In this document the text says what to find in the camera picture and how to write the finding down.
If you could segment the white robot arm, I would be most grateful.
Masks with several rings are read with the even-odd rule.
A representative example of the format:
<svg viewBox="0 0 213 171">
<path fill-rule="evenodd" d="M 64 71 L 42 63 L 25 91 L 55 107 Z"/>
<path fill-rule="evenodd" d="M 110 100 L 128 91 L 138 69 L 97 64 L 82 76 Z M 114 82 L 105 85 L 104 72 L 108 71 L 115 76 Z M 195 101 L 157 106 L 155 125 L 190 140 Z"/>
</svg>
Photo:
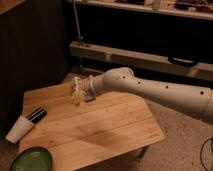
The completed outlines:
<svg viewBox="0 0 213 171">
<path fill-rule="evenodd" d="M 128 67 L 97 75 L 86 81 L 83 88 L 92 99 L 111 91 L 135 94 L 213 125 L 211 88 L 137 78 Z"/>
</svg>

